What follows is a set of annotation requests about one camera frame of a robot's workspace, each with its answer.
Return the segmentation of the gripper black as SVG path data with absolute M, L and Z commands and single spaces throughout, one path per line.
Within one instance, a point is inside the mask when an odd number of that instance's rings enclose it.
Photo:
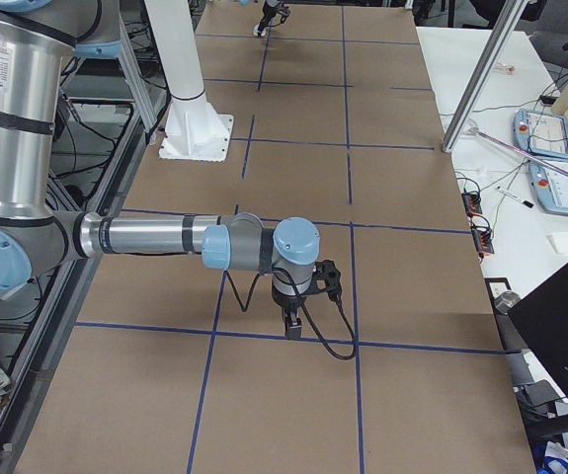
M 298 316 L 298 310 L 306 297 L 284 294 L 277 288 L 272 289 L 272 297 L 282 311 L 285 337 L 288 340 L 299 340 L 302 337 L 302 322 Z
M 272 17 L 264 16 L 259 23 L 259 29 L 264 30 L 265 28 L 267 28 L 271 24 L 272 20 Z

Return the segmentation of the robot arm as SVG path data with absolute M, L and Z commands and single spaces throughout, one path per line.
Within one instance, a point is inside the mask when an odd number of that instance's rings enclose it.
M 296 340 L 317 292 L 320 235 L 301 217 L 250 213 L 156 219 L 52 211 L 45 202 L 62 61 L 122 51 L 116 1 L 0 1 L 0 291 L 104 254 L 199 255 L 211 269 L 268 275 Z
M 266 0 L 262 7 L 262 17 L 253 28 L 253 34 L 260 37 L 266 29 L 284 24 L 289 15 L 290 9 L 284 1 Z

